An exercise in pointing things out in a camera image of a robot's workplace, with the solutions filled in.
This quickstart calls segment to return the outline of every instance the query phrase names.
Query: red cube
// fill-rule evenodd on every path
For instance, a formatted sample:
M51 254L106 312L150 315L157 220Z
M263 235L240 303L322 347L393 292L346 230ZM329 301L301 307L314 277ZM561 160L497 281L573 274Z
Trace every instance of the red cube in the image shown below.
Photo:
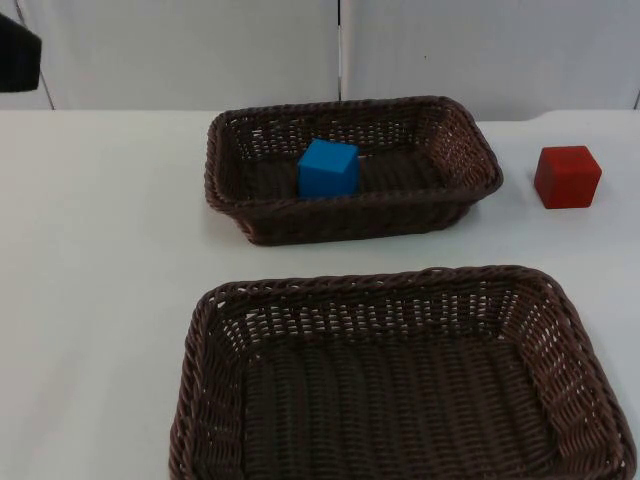
M587 147L545 147L534 185L547 208L585 208L591 205L600 175Z

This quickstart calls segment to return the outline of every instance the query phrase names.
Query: blue cube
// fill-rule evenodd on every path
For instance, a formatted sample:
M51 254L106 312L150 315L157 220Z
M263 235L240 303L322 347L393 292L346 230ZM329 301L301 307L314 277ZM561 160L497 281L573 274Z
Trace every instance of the blue cube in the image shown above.
M358 147L314 139L298 161L298 195L352 195L358 189Z

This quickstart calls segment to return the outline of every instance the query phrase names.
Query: brown wicker basket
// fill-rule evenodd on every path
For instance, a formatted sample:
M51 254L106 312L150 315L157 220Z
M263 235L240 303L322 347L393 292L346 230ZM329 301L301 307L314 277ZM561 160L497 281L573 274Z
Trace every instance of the brown wicker basket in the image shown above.
M360 147L356 195L297 197L297 161L313 138ZM444 97L229 111L209 130L207 201L256 244L438 230L501 184L473 118Z
M173 479L630 479L571 302L522 267L267 280L204 296Z

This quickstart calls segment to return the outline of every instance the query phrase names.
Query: white table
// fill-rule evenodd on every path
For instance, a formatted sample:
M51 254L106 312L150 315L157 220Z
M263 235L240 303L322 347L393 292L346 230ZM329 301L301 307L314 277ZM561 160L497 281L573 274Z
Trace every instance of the white table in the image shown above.
M203 195L214 113L0 113L0 479L163 479L183 339L231 280L522 264L576 303L640 439L640 113L481 124L504 186L455 227L255 247ZM545 210L540 148L587 144L586 210Z

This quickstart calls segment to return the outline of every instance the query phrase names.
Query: white backdrop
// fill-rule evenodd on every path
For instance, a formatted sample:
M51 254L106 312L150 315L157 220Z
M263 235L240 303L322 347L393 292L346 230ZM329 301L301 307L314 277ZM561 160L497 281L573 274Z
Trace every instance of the white backdrop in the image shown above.
M333 0L20 2L46 45L57 108L221 110L337 98Z
M346 98L449 95L481 119L633 108L637 0L342 0Z

